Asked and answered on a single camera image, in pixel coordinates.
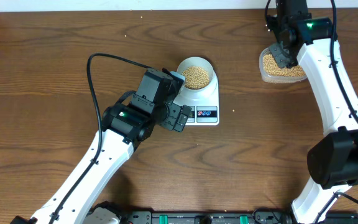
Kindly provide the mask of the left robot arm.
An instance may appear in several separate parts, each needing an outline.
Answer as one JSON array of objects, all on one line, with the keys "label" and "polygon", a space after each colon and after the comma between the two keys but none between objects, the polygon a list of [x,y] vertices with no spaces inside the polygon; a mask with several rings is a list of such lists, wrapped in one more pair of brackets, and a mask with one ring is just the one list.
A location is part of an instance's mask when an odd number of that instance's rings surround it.
[{"label": "left robot arm", "polygon": [[125,92],[103,114],[86,154],[51,199],[29,219],[13,223],[83,223],[92,205],[117,170],[152,134],[155,126],[182,132],[191,113],[173,101],[185,77],[148,68],[136,91]]}]

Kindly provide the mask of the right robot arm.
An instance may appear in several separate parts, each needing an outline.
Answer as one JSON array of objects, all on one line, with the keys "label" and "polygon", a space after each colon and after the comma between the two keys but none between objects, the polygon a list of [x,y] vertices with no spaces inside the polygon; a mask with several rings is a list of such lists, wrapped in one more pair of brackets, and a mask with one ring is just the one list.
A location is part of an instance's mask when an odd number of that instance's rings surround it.
[{"label": "right robot arm", "polygon": [[293,223],[325,223],[328,210],[358,185],[358,97],[342,62],[336,16],[314,18],[305,0],[276,0],[265,22],[280,68],[300,66],[323,122],[323,139],[307,154],[310,178],[291,203]]}]

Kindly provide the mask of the white digital kitchen scale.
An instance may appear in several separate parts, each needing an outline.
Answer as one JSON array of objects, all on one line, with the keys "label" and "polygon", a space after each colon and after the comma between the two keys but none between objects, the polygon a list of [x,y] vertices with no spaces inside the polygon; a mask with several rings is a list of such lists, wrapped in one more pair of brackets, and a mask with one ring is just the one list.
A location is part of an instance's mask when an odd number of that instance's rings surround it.
[{"label": "white digital kitchen scale", "polygon": [[202,90],[190,90],[184,87],[175,98],[174,103],[187,105],[192,114],[187,126],[216,126],[219,124],[219,82],[213,73],[212,82]]}]

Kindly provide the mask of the soybeans in bowl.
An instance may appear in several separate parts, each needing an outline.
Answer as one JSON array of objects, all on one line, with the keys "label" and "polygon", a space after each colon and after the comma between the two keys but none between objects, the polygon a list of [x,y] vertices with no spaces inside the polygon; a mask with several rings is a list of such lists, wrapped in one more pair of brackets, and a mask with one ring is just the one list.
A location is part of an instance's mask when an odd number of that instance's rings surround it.
[{"label": "soybeans in bowl", "polygon": [[199,90],[209,84],[208,72],[201,67],[188,67],[181,73],[185,77],[185,87],[191,90]]}]

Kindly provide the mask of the grey plastic bowl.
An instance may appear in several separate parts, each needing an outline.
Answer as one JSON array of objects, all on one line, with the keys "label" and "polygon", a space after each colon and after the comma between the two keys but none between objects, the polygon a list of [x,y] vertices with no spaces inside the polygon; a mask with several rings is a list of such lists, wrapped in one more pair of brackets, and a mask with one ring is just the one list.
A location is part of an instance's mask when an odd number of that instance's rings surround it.
[{"label": "grey plastic bowl", "polygon": [[213,67],[206,59],[201,58],[201,57],[190,57],[190,58],[185,59],[184,61],[182,61],[179,64],[179,66],[177,68],[177,73],[181,74],[185,69],[187,69],[188,67],[192,67],[192,66],[201,67],[201,68],[205,69],[209,75],[209,84],[212,82],[213,73],[214,73]]}]

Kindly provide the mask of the soybeans in container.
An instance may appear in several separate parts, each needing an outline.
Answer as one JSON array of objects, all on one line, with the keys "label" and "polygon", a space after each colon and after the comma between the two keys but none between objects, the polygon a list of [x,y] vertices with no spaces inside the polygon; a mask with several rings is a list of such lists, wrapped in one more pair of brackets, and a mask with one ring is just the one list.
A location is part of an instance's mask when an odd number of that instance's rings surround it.
[{"label": "soybeans in container", "polygon": [[263,56],[263,66],[264,70],[273,76],[302,77],[305,75],[305,72],[299,65],[292,68],[279,68],[272,54]]}]

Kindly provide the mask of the clear plastic container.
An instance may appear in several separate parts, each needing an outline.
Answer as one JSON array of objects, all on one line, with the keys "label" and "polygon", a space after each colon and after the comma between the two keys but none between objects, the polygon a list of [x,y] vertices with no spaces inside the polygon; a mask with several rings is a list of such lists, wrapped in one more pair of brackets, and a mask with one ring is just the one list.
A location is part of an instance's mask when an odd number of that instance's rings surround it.
[{"label": "clear plastic container", "polygon": [[265,70],[264,70],[264,66],[263,66],[263,56],[266,54],[270,54],[270,51],[268,48],[264,49],[262,51],[262,53],[259,56],[259,70],[261,73],[261,77],[263,79],[263,81],[267,82],[267,83],[296,83],[296,82],[301,82],[303,80],[306,80],[306,75],[302,76],[302,77],[281,77],[281,76],[273,76],[273,75],[269,75]]}]

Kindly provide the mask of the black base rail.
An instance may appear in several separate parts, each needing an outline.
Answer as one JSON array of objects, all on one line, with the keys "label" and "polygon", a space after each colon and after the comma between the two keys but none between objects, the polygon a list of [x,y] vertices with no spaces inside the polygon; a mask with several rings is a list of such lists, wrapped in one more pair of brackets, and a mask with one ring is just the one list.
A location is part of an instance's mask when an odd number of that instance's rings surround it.
[{"label": "black base rail", "polygon": [[105,209],[97,208],[88,215],[85,223],[89,224],[276,224],[294,223],[289,214],[283,212],[256,211],[250,213],[152,213],[132,212],[116,215]]}]

